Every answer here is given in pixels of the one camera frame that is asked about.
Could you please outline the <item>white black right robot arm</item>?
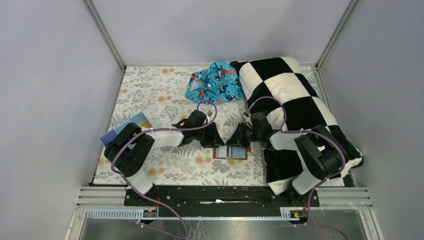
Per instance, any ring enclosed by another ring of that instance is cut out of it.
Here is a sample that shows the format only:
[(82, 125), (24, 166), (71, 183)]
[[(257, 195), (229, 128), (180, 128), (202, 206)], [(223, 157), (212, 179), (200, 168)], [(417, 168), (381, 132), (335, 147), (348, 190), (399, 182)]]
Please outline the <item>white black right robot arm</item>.
[(272, 153), (287, 152), (299, 157), (302, 172), (283, 187), (287, 201), (293, 206), (301, 205), (307, 193), (346, 165), (346, 151), (323, 125), (310, 130), (276, 130), (263, 112), (252, 114), (250, 120), (237, 125), (226, 145), (248, 148), (257, 142)]

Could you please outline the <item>brown leather card holder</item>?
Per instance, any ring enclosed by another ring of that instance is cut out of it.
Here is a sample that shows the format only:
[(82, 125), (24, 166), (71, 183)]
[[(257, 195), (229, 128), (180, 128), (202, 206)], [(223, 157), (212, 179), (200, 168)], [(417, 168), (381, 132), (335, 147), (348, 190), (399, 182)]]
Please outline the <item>brown leather card holder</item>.
[(219, 146), (213, 149), (213, 159), (247, 160), (251, 148), (239, 146)]

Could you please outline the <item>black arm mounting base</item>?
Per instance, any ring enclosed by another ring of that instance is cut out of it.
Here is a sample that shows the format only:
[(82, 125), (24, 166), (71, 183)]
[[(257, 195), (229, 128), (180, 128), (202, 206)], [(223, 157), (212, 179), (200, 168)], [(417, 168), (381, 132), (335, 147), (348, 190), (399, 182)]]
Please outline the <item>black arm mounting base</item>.
[(282, 218), (282, 208), (306, 206), (307, 196), (296, 200), (286, 193), (275, 195), (268, 186), (155, 185), (145, 197), (125, 192), (124, 206), (152, 207), (159, 217)]

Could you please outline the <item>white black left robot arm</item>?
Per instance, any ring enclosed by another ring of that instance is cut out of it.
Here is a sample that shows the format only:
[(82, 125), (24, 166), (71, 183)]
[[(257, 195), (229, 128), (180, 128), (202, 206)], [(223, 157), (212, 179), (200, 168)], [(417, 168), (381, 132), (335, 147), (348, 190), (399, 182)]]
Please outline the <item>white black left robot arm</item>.
[(110, 141), (103, 152), (113, 170), (137, 190), (136, 199), (144, 206), (155, 200), (154, 186), (142, 170), (143, 164), (152, 149), (181, 147), (199, 141), (203, 148), (218, 148), (225, 143), (221, 139), (216, 123), (199, 110), (194, 110), (188, 118), (180, 120), (168, 128), (142, 128), (129, 122)]

